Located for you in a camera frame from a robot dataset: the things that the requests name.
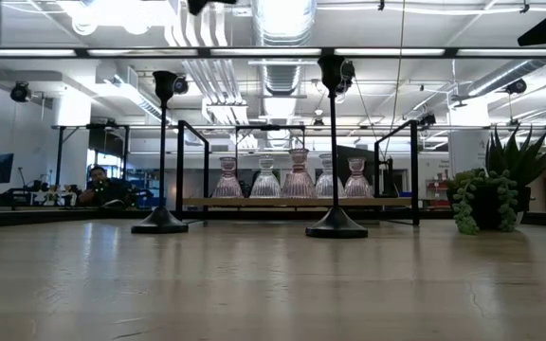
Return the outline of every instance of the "round black base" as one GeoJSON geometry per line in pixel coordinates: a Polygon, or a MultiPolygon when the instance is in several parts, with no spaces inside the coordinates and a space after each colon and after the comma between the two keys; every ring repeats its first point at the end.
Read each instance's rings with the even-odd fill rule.
{"type": "Polygon", "coordinates": [[[366,238],[368,230],[354,222],[340,207],[332,207],[322,220],[304,231],[307,237],[314,238],[366,238]]]}
{"type": "Polygon", "coordinates": [[[132,226],[132,233],[161,234],[187,231],[189,226],[174,218],[165,207],[156,208],[145,220],[132,226]]]}

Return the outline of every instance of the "wooden shelf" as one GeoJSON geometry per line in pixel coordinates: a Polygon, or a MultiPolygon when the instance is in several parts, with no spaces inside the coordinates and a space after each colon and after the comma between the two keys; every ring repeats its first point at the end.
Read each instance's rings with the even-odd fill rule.
{"type": "MultiPolygon", "coordinates": [[[[185,198],[183,205],[191,206],[331,206],[332,199],[249,199],[249,198],[185,198]]],[[[340,199],[341,206],[410,206],[411,198],[351,198],[340,199]]]]}

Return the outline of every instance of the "glass vase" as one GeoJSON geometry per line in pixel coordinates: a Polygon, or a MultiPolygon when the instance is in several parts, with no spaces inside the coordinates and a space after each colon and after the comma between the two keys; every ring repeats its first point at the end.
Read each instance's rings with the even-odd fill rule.
{"type": "Polygon", "coordinates": [[[315,186],[313,180],[306,170],[307,149],[293,149],[290,151],[292,157],[292,172],[285,177],[282,188],[283,198],[315,198],[315,186]]]}
{"type": "MultiPolygon", "coordinates": [[[[319,156],[323,166],[323,173],[319,176],[318,183],[315,185],[315,194],[318,198],[332,198],[334,196],[334,182],[332,180],[332,155],[322,154],[319,156]]],[[[337,178],[338,198],[346,198],[345,188],[342,182],[337,178]]]]}
{"type": "Polygon", "coordinates": [[[282,192],[280,182],[273,174],[273,157],[261,156],[258,164],[261,167],[261,173],[254,181],[250,198],[279,198],[282,192]]]}
{"type": "Polygon", "coordinates": [[[223,175],[218,180],[218,184],[216,184],[212,198],[243,198],[242,188],[235,177],[235,168],[237,167],[235,157],[221,157],[220,166],[223,170],[223,175]]]}
{"type": "Polygon", "coordinates": [[[363,174],[366,159],[364,157],[349,158],[351,176],[347,180],[345,192],[349,198],[371,198],[372,189],[363,174]]]}

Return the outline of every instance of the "person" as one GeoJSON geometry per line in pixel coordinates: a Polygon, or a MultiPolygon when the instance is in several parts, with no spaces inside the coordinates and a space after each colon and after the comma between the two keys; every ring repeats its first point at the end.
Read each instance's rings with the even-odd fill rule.
{"type": "Polygon", "coordinates": [[[109,179],[103,167],[94,166],[90,180],[87,189],[77,198],[80,206],[103,206],[115,200],[131,204],[131,188],[118,179],[109,179]]]}

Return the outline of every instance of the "aloe plant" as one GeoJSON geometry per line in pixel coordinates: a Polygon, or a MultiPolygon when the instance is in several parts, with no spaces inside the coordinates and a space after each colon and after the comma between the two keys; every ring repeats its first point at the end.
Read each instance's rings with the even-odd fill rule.
{"type": "Polygon", "coordinates": [[[499,132],[496,127],[494,128],[494,133],[490,134],[490,141],[486,147],[485,167],[488,172],[495,171],[498,174],[509,171],[510,179],[518,183],[518,188],[522,188],[535,181],[546,170],[546,152],[540,152],[546,132],[537,142],[530,144],[531,126],[530,133],[519,148],[516,141],[518,129],[519,125],[503,147],[499,132]]]}

